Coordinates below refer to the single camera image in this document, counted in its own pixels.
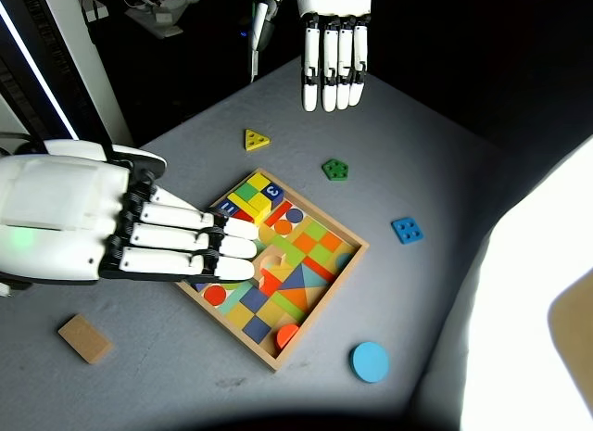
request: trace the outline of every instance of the led light strip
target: led light strip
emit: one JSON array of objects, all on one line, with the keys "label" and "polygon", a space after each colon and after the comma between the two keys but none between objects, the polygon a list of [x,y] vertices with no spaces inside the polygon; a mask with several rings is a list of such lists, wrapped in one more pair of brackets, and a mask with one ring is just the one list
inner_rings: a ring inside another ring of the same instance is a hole
[{"label": "led light strip", "polygon": [[27,60],[27,63],[29,64],[29,67],[31,67],[31,70],[33,71],[33,74],[37,78],[37,82],[39,82],[39,84],[41,85],[41,87],[44,89],[45,95],[47,96],[47,98],[49,99],[49,101],[54,106],[54,110],[56,111],[56,113],[59,116],[59,118],[62,119],[62,123],[66,127],[66,130],[68,130],[68,133],[70,134],[70,136],[72,136],[72,139],[78,141],[79,140],[78,135],[76,134],[76,132],[74,131],[74,129],[70,125],[70,122],[68,121],[68,118],[66,117],[66,114],[64,114],[64,111],[62,110],[62,107],[58,104],[58,102],[56,100],[56,97],[52,93],[52,90],[49,89],[49,86],[47,85],[47,82],[45,81],[44,76],[39,71],[39,68],[37,68],[37,65],[35,64],[35,61],[33,60],[33,57],[31,56],[31,53],[29,53],[29,50],[27,49],[27,46],[25,45],[25,43],[20,38],[20,34],[17,31],[17,28],[15,27],[14,23],[10,19],[10,16],[8,16],[8,13],[6,12],[6,9],[4,8],[4,5],[2,4],[1,1],[0,1],[0,16],[2,17],[2,20],[4,21],[4,23],[6,24],[6,26],[8,27],[8,30],[10,31],[10,34],[15,39],[15,42],[17,43],[17,46],[20,49],[20,52],[25,57],[25,60]]}]

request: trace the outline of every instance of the robotic hand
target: robotic hand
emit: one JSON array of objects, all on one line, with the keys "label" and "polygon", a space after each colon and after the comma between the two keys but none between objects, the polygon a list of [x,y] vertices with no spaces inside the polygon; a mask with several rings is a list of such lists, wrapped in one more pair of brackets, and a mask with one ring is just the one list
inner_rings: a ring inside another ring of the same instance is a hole
[{"label": "robotic hand", "polygon": [[154,184],[163,158],[125,146],[45,142],[0,158],[0,275],[9,283],[244,281],[258,229],[203,213]]},{"label": "robotic hand", "polygon": [[[252,62],[271,37],[282,0],[259,0],[253,25]],[[325,111],[357,105],[367,71],[367,25],[371,0],[297,0],[305,23],[303,107],[317,107],[320,39],[323,32],[322,104]]]}]

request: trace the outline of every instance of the blue circle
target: blue circle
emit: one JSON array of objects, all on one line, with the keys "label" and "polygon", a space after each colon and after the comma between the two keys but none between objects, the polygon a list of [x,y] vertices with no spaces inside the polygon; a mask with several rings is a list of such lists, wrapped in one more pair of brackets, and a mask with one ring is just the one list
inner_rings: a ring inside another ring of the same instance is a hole
[{"label": "blue circle", "polygon": [[389,372],[387,351],[377,343],[367,341],[354,348],[350,355],[354,373],[368,383],[377,383]]},{"label": "blue circle", "polygon": [[286,219],[292,224],[303,221],[303,212],[299,209],[290,209],[286,212]]}]

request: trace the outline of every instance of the gray table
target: gray table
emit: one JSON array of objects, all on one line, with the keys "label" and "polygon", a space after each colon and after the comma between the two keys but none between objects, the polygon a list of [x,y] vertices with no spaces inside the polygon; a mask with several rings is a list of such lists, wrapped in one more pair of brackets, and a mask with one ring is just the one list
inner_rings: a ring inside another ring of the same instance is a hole
[{"label": "gray table", "polygon": [[[299,74],[293,61],[145,146],[169,161],[160,184],[198,207],[263,167],[371,244],[285,367],[272,373],[173,285],[39,285],[0,299],[5,429],[158,430],[405,407],[459,286],[452,269],[473,173],[491,151],[374,77],[357,107],[306,113]],[[271,146],[246,153],[247,127]],[[322,174],[333,157],[350,166],[347,182]],[[416,218],[423,241],[399,244],[390,222],[404,216]],[[57,335],[77,312],[115,344],[95,366]],[[348,352],[365,340],[390,354],[377,385],[348,367]]]}]

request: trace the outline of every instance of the blue triangle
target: blue triangle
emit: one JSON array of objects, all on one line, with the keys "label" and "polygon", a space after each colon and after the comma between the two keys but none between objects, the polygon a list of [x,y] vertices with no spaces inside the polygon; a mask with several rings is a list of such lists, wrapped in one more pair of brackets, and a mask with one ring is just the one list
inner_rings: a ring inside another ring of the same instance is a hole
[{"label": "blue triangle", "polygon": [[303,279],[305,280],[305,287],[323,287],[327,285],[327,281],[321,278],[309,267],[307,267],[306,265],[302,265],[301,267],[303,268]]},{"label": "blue triangle", "polygon": [[302,289],[305,288],[305,280],[303,279],[302,265],[298,265],[293,272],[284,280],[281,289]]}]

